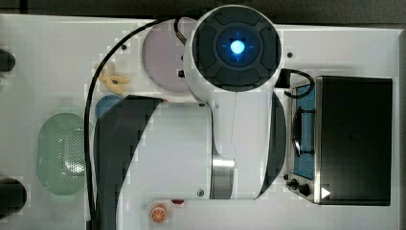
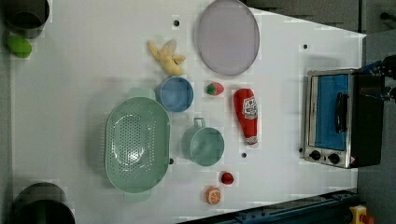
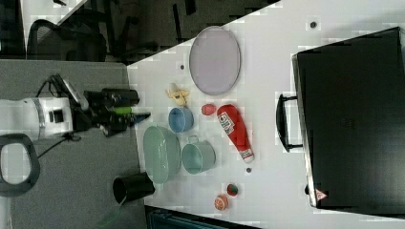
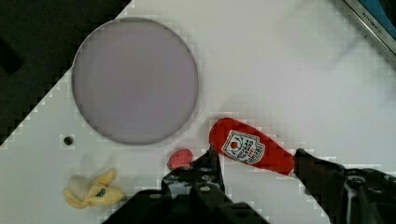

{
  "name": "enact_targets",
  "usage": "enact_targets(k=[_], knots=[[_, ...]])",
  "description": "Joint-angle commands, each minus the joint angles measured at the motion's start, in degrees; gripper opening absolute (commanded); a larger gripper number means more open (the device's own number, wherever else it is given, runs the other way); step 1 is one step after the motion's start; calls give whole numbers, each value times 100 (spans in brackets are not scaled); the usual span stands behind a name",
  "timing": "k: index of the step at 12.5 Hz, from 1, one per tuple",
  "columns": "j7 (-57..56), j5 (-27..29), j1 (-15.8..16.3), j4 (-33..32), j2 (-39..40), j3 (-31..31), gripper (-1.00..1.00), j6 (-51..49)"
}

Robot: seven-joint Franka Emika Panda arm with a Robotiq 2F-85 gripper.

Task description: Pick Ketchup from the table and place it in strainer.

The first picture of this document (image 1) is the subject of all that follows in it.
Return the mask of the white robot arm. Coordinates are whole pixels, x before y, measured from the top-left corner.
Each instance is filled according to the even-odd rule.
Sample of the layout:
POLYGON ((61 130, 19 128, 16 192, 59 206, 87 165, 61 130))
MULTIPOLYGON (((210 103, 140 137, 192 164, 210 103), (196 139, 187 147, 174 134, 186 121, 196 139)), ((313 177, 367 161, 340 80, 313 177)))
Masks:
POLYGON ((166 227, 175 200, 255 200, 282 170, 282 42, 239 5, 201 16, 183 50, 187 101, 129 95, 96 122, 95 217, 87 230, 166 227))

